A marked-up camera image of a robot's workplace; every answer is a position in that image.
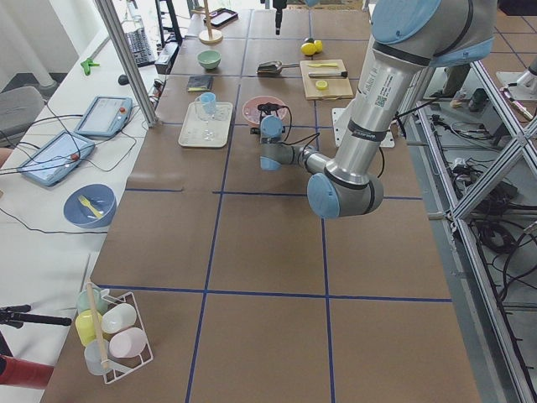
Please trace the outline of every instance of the yellow lid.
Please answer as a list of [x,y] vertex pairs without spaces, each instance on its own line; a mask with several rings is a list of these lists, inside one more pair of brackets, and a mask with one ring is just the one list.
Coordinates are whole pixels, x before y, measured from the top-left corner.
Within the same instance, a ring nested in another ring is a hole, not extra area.
[[326,82],[325,80],[317,80],[315,82],[315,88],[317,88],[318,90],[325,90],[326,88],[328,88],[328,82]]

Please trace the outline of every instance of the tablet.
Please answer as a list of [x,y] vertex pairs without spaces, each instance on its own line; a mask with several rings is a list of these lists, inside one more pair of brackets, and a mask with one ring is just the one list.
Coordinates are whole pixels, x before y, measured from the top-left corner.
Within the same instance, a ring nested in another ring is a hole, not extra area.
[[133,110],[128,97],[95,97],[76,125],[75,133],[87,137],[113,137],[127,123]]
[[94,148],[91,140],[64,130],[25,160],[17,171],[42,186],[52,186],[69,175]]

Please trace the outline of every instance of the wooden cutting board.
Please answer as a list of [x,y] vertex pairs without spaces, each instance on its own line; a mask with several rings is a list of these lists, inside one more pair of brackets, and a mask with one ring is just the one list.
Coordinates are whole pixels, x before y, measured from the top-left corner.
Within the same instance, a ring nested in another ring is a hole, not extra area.
[[[319,63],[337,63],[337,67],[312,67],[310,64]],[[305,99],[343,99],[353,98],[351,82],[348,78],[309,78],[308,73],[332,73],[338,71],[346,71],[343,60],[302,60],[300,62],[300,72],[302,73],[302,81],[304,82]],[[315,82],[325,80],[328,83],[328,88],[318,90],[315,88]]]

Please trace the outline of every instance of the yellow cup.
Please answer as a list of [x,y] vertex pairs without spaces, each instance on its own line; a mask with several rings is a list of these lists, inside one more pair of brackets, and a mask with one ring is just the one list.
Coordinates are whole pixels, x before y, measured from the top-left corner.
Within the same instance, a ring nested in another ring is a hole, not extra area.
[[[99,326],[101,326],[102,315],[98,312]],[[95,328],[93,327],[93,318],[91,317],[91,310],[82,311],[75,320],[76,332],[81,340],[82,345],[85,347],[93,340],[96,339]]]

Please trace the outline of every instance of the wooden stand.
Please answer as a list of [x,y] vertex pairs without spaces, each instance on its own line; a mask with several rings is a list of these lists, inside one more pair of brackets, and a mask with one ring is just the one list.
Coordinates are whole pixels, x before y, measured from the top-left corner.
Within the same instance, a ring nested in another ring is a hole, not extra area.
[[222,32],[218,29],[213,29],[211,26],[211,13],[209,12],[209,5],[207,0],[203,0],[203,6],[205,8],[205,20],[207,29],[200,32],[198,38],[203,44],[217,44],[224,39]]

